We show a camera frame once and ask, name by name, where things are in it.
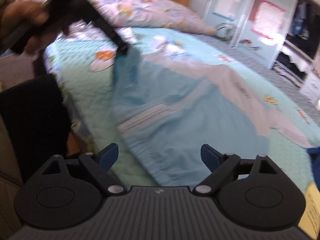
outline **floral pillowcase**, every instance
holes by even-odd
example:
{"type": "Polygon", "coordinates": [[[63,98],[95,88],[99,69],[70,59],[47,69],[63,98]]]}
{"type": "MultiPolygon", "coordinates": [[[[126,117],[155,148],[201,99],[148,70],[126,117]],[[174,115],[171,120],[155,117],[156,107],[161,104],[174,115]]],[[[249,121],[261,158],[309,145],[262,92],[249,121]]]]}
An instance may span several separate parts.
{"type": "Polygon", "coordinates": [[[166,27],[186,33],[216,33],[194,12],[170,0],[89,1],[115,27],[166,27]]]}

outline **black chair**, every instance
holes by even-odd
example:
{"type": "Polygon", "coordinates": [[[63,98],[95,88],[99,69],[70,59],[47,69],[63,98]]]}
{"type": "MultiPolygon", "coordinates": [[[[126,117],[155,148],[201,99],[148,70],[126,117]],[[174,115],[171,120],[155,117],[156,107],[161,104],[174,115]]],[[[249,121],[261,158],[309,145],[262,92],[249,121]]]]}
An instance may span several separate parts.
{"type": "Polygon", "coordinates": [[[51,74],[1,92],[0,115],[12,141],[23,182],[52,155],[66,157],[71,122],[51,74]]]}

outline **pink poster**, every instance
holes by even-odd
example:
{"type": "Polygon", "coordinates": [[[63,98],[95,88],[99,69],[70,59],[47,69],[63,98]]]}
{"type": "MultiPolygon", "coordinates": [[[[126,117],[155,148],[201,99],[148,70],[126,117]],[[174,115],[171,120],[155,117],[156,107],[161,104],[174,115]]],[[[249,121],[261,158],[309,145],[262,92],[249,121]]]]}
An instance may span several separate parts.
{"type": "Polygon", "coordinates": [[[262,37],[273,39],[282,27],[285,10],[271,2],[262,0],[251,30],[262,37]]]}

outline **human hand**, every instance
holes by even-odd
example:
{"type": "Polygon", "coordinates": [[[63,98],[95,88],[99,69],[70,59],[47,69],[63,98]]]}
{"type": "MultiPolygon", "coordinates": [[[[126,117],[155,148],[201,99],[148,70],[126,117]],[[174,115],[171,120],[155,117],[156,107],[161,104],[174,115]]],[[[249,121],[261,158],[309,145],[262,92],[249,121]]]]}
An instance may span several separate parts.
{"type": "MultiPolygon", "coordinates": [[[[15,1],[10,3],[3,11],[0,19],[0,38],[9,35],[18,24],[24,20],[33,25],[41,26],[49,18],[43,4],[33,1],[15,1]]],[[[68,28],[44,33],[40,36],[33,36],[27,42],[24,50],[27,54],[35,55],[39,50],[46,48],[54,42],[60,31],[68,35],[68,28]]]]}

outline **blue fabric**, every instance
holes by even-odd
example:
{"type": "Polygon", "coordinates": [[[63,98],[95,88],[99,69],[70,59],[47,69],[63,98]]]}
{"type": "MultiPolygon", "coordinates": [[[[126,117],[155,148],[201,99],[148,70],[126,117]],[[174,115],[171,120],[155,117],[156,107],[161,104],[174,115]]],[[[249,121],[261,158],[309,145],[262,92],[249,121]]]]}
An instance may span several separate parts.
{"type": "Polygon", "coordinates": [[[320,147],[308,149],[307,152],[311,157],[311,166],[315,183],[320,189],[320,147]]]}
{"type": "Polygon", "coordinates": [[[11,51],[11,50],[7,50],[7,51],[5,51],[4,53],[0,53],[0,57],[5,57],[5,56],[8,56],[8,55],[10,55],[10,54],[13,54],[13,52],[11,51]]]}
{"type": "Polygon", "coordinates": [[[181,103],[199,90],[174,111],[122,134],[132,153],[162,186],[194,187],[210,174],[200,157],[203,144],[247,159],[268,153],[268,138],[256,134],[249,118],[219,93],[216,84],[143,61],[134,47],[126,57],[117,56],[114,86],[112,110],[117,124],[153,106],[181,103]]]}
{"type": "Polygon", "coordinates": [[[303,22],[307,18],[307,3],[302,2],[297,7],[298,9],[297,9],[296,17],[294,18],[294,21],[293,21],[292,32],[295,35],[300,35],[302,31],[303,22]]]}

